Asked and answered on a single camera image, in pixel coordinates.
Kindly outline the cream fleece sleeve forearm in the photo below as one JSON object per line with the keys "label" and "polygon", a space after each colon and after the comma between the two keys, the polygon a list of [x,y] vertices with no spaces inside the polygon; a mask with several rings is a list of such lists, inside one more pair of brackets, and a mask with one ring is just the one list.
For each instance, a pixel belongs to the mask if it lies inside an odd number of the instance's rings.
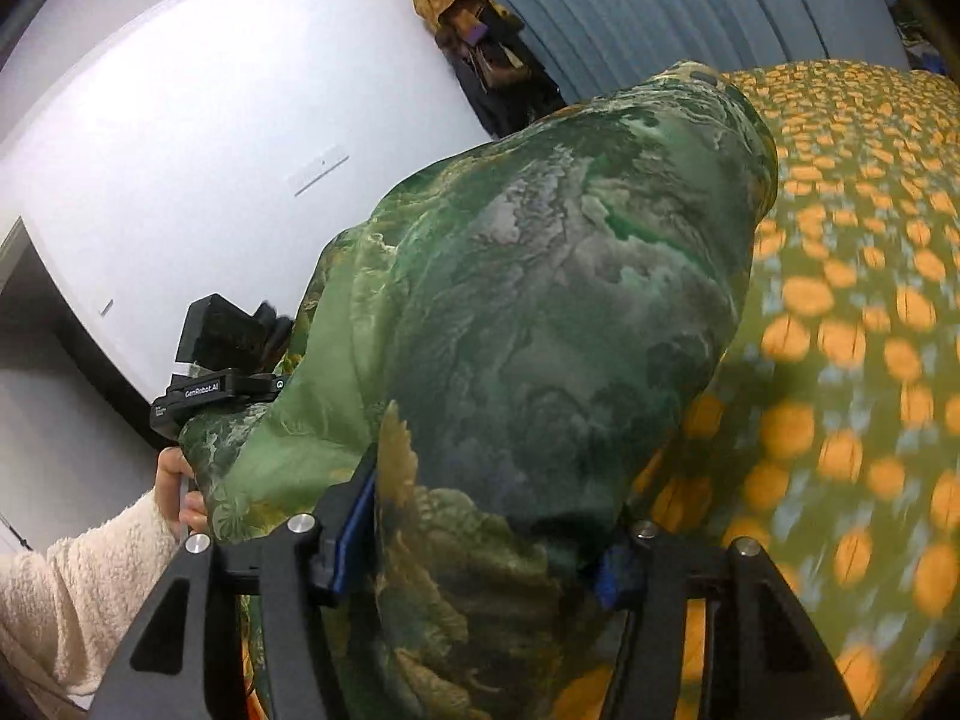
{"label": "cream fleece sleeve forearm", "polygon": [[99,688],[156,580],[178,550],[148,491],[137,502],[47,551],[2,557],[2,656],[52,718]]}

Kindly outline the person left hand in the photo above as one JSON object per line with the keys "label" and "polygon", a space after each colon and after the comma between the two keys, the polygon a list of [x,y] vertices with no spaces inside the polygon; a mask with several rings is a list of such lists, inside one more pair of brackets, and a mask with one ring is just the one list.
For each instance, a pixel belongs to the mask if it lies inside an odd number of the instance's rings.
{"label": "person left hand", "polygon": [[203,496],[190,491],[194,472],[179,447],[167,447],[158,455],[153,497],[161,517],[176,536],[208,530],[208,515]]}

